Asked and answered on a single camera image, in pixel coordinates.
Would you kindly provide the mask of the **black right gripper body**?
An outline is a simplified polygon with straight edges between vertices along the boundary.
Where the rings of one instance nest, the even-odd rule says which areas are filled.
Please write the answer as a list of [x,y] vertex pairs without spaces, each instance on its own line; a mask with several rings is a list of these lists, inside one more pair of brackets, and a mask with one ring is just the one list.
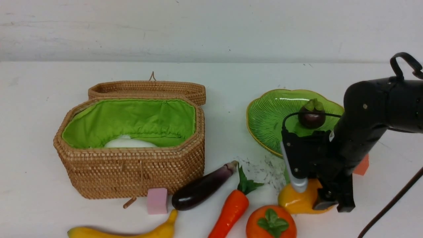
[[352,173],[387,131],[383,114],[343,114],[331,131],[306,137],[308,179],[318,179],[333,195],[352,195]]

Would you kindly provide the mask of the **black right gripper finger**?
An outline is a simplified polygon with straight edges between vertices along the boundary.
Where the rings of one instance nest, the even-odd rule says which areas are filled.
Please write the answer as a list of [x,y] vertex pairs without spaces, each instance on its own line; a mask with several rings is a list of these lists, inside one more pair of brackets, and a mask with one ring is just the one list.
[[355,208],[352,175],[342,176],[337,182],[337,212],[350,213]]
[[327,210],[338,204],[337,199],[334,197],[331,191],[326,188],[317,189],[317,198],[313,203],[312,209],[314,211]]

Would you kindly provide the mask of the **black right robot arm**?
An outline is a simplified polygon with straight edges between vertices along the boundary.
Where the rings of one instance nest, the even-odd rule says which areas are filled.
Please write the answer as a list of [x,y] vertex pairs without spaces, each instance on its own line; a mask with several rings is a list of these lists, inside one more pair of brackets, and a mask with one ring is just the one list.
[[344,113],[329,132],[317,131],[313,172],[322,188],[312,209],[337,205],[338,212],[355,208],[353,171],[390,128],[422,133],[422,65],[411,54],[390,59],[394,76],[364,80],[349,86],[343,97]]

